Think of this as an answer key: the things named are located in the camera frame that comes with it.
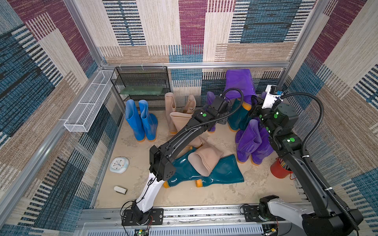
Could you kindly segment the beige boot front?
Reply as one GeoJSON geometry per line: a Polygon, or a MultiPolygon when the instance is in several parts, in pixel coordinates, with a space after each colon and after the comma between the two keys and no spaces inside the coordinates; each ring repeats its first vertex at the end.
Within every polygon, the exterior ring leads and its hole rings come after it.
{"type": "MultiPolygon", "coordinates": [[[[172,112],[169,115],[177,131],[180,131],[182,128],[184,128],[186,124],[189,122],[189,120],[192,118],[192,114],[186,114],[186,113],[180,113],[180,112],[172,112]]],[[[202,139],[200,137],[196,137],[187,146],[199,148],[202,145],[203,145],[202,139]]]]}

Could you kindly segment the blue boot from pile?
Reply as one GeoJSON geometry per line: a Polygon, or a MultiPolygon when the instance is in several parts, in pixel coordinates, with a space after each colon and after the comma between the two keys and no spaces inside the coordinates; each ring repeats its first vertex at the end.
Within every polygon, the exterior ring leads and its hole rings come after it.
{"type": "Polygon", "coordinates": [[[153,142],[156,139],[158,119],[154,114],[150,113],[149,105],[146,100],[140,100],[138,104],[141,112],[140,117],[142,120],[146,138],[150,142],[153,142]]]}

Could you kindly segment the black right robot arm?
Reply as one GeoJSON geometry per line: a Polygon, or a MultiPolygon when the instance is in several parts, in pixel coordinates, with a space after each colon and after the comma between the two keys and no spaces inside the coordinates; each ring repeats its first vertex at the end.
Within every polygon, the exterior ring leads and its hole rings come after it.
{"type": "Polygon", "coordinates": [[[362,213],[350,208],[320,173],[307,150],[307,143],[319,128],[324,117],[324,106],[319,98],[306,92],[294,92],[282,96],[267,94],[265,98],[252,97],[251,118],[259,118],[264,130],[269,133],[268,140],[278,157],[294,173],[309,198],[313,211],[300,212],[294,205],[279,203],[277,196],[261,198],[258,212],[263,221],[280,217],[302,228],[308,236],[348,236],[359,232],[363,221],[362,213]],[[283,103],[291,96],[305,96],[313,99],[319,106],[319,118],[301,140],[293,131],[298,120],[294,107],[283,103]]]}

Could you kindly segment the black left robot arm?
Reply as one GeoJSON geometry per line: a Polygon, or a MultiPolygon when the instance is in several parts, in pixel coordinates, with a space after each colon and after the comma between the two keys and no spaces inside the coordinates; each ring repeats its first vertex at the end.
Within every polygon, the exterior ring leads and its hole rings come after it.
{"type": "Polygon", "coordinates": [[[176,172],[173,161],[177,155],[199,135],[209,130],[219,121],[225,121],[233,115],[226,94],[236,91],[244,101],[244,95],[238,88],[230,88],[216,96],[211,105],[204,106],[195,111],[188,123],[169,141],[161,146],[152,146],[149,150],[150,168],[148,181],[141,195],[132,202],[131,211],[133,219],[139,225],[148,222],[155,198],[163,185],[176,172]]]}

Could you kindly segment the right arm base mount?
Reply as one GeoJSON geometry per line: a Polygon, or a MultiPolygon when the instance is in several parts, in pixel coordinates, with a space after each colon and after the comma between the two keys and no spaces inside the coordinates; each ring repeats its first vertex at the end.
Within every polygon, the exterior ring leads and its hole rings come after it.
{"type": "Polygon", "coordinates": [[[268,202],[273,199],[278,199],[279,196],[277,195],[269,195],[263,198],[260,198],[258,205],[249,205],[243,204],[239,211],[245,217],[246,222],[266,222],[266,221],[274,221],[274,220],[284,220],[281,217],[274,216],[269,208],[268,202]]]}

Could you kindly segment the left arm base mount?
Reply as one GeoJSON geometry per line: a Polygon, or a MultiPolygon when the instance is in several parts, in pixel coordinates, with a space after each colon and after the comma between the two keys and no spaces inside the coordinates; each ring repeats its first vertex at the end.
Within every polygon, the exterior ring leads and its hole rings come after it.
{"type": "Polygon", "coordinates": [[[162,225],[163,217],[163,208],[152,208],[147,212],[141,212],[138,209],[124,209],[121,211],[122,226],[162,225]]]}

